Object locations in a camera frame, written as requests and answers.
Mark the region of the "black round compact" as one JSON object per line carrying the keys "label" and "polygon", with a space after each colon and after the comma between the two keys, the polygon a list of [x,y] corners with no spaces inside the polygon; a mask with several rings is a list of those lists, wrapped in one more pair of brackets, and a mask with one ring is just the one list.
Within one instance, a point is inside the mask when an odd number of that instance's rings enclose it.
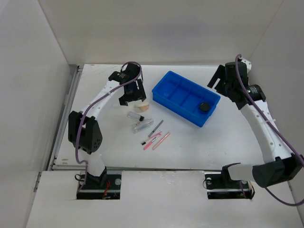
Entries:
{"label": "black round compact", "polygon": [[199,106],[199,109],[200,109],[202,112],[207,113],[207,112],[210,111],[211,106],[210,106],[210,104],[207,103],[207,102],[202,102],[202,103],[200,104],[200,106]]}

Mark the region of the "clear toner bottle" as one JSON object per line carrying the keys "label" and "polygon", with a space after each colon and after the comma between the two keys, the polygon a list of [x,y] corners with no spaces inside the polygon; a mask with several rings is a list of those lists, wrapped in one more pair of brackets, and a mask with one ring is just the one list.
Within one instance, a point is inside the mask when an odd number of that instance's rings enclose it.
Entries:
{"label": "clear toner bottle", "polygon": [[149,128],[153,124],[154,124],[154,120],[153,119],[145,119],[145,120],[143,120],[141,122],[133,124],[132,125],[132,132],[133,133],[138,133],[140,131],[145,130],[146,128]]}

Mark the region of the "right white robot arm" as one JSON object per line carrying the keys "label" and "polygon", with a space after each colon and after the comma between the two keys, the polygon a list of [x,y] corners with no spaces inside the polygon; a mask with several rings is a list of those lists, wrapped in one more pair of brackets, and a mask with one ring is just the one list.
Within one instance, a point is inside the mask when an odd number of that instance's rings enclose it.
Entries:
{"label": "right white robot arm", "polygon": [[218,66],[208,87],[215,88],[236,104],[256,137],[264,161],[258,165],[234,163],[224,166],[221,184],[231,187],[238,180],[254,181],[266,188],[292,180],[302,168],[302,159],[278,135],[264,92],[260,86],[248,83],[247,65],[238,61]]}

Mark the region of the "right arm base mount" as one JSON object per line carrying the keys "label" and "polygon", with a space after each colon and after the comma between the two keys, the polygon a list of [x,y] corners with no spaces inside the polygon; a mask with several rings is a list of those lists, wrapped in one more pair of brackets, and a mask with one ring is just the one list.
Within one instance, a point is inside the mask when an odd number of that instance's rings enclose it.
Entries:
{"label": "right arm base mount", "polygon": [[255,189],[251,182],[225,179],[221,172],[206,172],[203,186],[207,190],[209,200],[252,200]]}

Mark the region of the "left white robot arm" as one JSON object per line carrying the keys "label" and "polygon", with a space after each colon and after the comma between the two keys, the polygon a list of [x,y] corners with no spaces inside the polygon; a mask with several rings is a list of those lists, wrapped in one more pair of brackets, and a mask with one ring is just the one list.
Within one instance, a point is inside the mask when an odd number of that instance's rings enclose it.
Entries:
{"label": "left white robot arm", "polygon": [[69,114],[68,140],[75,148],[76,162],[85,166],[84,176],[78,179],[79,190],[89,183],[98,189],[106,184],[100,125],[107,111],[115,102],[127,106],[130,102],[145,99],[142,66],[130,61],[109,76],[101,92],[85,108]]}

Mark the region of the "peach makeup stick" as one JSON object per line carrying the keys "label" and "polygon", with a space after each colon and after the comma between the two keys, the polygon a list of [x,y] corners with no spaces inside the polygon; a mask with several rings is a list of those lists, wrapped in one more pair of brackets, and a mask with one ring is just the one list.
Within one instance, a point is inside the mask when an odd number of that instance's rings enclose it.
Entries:
{"label": "peach makeup stick", "polygon": [[152,150],[154,151],[157,147],[159,147],[159,145],[165,141],[169,136],[170,136],[170,132],[166,133],[152,148]]}

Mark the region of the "pink makeup pen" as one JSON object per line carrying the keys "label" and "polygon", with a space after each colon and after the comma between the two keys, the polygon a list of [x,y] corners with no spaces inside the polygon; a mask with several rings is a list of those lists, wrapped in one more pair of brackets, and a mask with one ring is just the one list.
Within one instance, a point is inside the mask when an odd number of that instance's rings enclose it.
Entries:
{"label": "pink makeup pen", "polygon": [[158,138],[159,138],[158,136],[155,136],[146,146],[144,146],[143,149],[147,150],[152,145],[152,143]]}

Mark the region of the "checkered makeup pencil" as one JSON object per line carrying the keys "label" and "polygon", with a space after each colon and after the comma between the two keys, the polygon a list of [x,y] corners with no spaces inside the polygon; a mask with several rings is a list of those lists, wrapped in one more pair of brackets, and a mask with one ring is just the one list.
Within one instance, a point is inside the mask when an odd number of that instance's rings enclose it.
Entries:
{"label": "checkered makeup pencil", "polygon": [[152,132],[148,135],[148,137],[151,137],[154,132],[160,127],[160,125],[163,123],[164,120],[161,120],[157,125],[156,127],[152,130]]}

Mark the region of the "beige makeup sponge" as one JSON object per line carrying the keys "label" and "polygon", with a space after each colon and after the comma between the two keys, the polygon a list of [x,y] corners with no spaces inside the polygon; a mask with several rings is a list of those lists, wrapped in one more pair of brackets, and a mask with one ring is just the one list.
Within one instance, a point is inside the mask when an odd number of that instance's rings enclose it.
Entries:
{"label": "beige makeup sponge", "polygon": [[147,111],[150,107],[150,103],[149,102],[138,102],[134,105],[134,110],[137,113],[143,113],[145,111]]}

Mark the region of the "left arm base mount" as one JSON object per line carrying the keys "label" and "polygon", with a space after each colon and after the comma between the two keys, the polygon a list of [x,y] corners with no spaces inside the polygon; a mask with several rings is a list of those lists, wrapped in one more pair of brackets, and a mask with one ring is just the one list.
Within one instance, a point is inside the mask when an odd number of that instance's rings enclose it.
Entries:
{"label": "left arm base mount", "polygon": [[76,174],[78,181],[77,200],[119,200],[121,193],[122,171],[105,170],[101,177]]}

